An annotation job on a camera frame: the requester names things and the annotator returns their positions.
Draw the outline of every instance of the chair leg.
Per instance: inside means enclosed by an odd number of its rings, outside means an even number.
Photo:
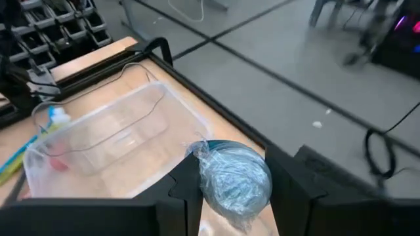
[[[326,2],[327,2],[326,0],[316,0],[315,1],[314,10],[312,10],[312,13],[310,14],[310,18],[309,18],[309,26],[310,27],[315,27],[316,26],[318,18],[320,17],[321,12],[322,12],[322,8],[324,7]]]
[[[337,18],[340,13],[341,7],[343,7],[343,4],[344,4],[344,0],[337,0],[337,2],[335,3],[333,12],[331,13],[331,16],[329,16],[329,20],[328,20],[327,28],[329,30],[334,28],[335,23],[337,23]]]

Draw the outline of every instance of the wooden surface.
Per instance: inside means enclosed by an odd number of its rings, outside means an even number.
[[[133,39],[126,38],[123,39],[122,43],[121,41],[118,41],[113,45],[108,46],[108,49],[110,49],[110,51],[112,49],[113,53],[117,53],[119,50],[123,50],[133,42]],[[73,62],[62,65],[59,68],[56,68],[53,74],[57,79],[61,79],[73,73],[75,69],[80,68],[83,65],[87,66],[89,63],[92,64],[101,60],[101,58],[111,55],[112,53],[108,53],[108,51],[103,51],[100,53],[93,52],[80,58],[82,59],[81,62],[77,62],[79,60],[77,59]],[[159,81],[172,88],[193,110],[195,110],[207,120],[213,131],[213,137],[215,139],[235,140],[252,147],[261,155],[264,155],[263,149],[254,144],[248,137],[242,134],[217,112],[205,105],[199,98],[195,97],[188,89],[184,88],[181,84],[175,81],[159,66],[150,60],[145,60],[141,64],[149,69],[149,71],[151,71]],[[109,80],[112,80],[115,78],[115,76],[117,75],[110,77]],[[100,86],[106,82],[107,80],[99,83],[96,86]],[[121,95],[126,94],[129,91],[142,85],[146,85],[147,83],[149,83],[148,76],[144,68],[140,66],[132,66],[125,70],[123,76],[120,79],[82,96],[73,102],[66,104],[64,107],[66,111],[72,116],[72,119],[77,119],[78,117],[83,116],[93,109],[103,106],[104,104],[108,104]],[[0,132],[0,163],[4,163],[10,157],[10,155],[12,155],[20,146],[22,146],[22,144],[27,142],[34,134],[35,128],[31,119],[25,119],[2,130]],[[162,163],[150,163],[150,165],[158,166],[162,165]],[[3,199],[7,196],[15,181],[16,177],[6,183],[3,187],[0,187],[0,202],[2,202]],[[203,214],[201,220],[210,225],[210,230],[213,231],[215,235],[239,235],[236,230],[227,224],[224,218],[221,218],[216,213],[214,213],[214,211],[211,210],[211,208],[209,208],[206,203],[203,206]],[[259,217],[253,222],[251,235],[278,235],[270,206],[267,206],[260,213]]]

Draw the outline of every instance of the small white debris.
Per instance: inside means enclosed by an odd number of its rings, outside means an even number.
[[[315,127],[315,128],[322,128],[322,123],[321,123],[321,121],[314,121],[312,123],[312,126]]]

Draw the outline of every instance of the black mount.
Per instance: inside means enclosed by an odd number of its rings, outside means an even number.
[[[190,154],[134,199],[26,199],[0,208],[10,235],[196,236],[203,195]]]

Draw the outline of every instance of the table leg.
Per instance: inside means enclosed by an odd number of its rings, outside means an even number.
[[[121,21],[121,24],[131,30],[137,37],[139,37],[143,41],[147,41],[151,39],[151,37],[144,31],[140,29],[140,27],[135,26],[135,18],[131,7],[129,6],[130,0],[121,0],[120,3],[124,8],[125,15],[127,17],[127,22]]]

